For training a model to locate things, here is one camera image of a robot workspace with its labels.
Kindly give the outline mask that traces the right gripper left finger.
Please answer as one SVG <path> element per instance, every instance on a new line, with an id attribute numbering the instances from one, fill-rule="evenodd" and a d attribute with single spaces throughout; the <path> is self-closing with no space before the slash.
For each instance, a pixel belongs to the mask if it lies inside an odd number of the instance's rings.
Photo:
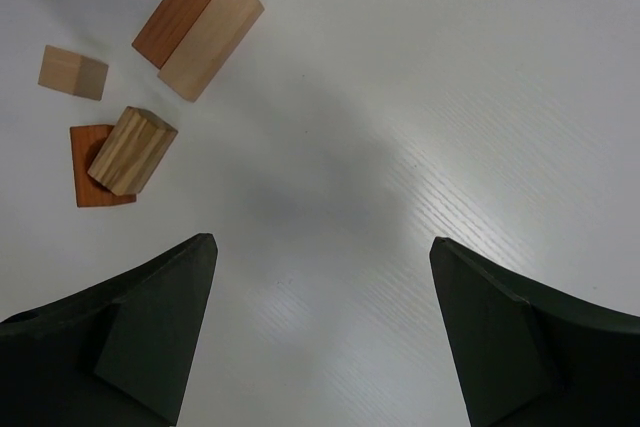
<path id="1" fill-rule="evenodd" d="M 1 323 L 4 426 L 174 426 L 218 248 L 197 234 Z"/>

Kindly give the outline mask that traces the red-brown arch block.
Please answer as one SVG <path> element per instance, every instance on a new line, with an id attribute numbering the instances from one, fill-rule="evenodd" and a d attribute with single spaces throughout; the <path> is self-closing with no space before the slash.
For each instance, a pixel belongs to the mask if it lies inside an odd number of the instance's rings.
<path id="1" fill-rule="evenodd" d="M 113 207 L 135 203 L 136 195 L 117 196 L 88 175 L 88 169 L 113 130 L 113 125 L 74 126 L 69 129 L 76 205 Z"/>

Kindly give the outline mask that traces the light wood long block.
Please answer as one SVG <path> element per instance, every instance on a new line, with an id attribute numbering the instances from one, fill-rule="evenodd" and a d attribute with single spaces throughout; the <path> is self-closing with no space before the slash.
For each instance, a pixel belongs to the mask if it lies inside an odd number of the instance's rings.
<path id="1" fill-rule="evenodd" d="M 196 101 L 263 12 L 260 0 L 211 0 L 158 78 L 184 100 Z"/>

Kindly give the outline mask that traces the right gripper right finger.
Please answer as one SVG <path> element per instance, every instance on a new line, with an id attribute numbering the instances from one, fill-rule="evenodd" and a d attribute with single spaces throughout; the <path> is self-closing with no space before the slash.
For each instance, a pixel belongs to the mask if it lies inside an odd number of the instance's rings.
<path id="1" fill-rule="evenodd" d="M 429 258 L 471 425 L 638 425 L 638 317 L 450 238 L 436 238 Z"/>

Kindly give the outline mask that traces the red-brown long block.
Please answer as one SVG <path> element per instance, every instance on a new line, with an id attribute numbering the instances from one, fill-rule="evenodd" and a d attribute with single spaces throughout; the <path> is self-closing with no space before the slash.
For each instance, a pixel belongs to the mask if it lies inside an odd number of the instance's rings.
<path id="1" fill-rule="evenodd" d="M 132 42 L 161 69 L 211 0 L 162 0 Z"/>

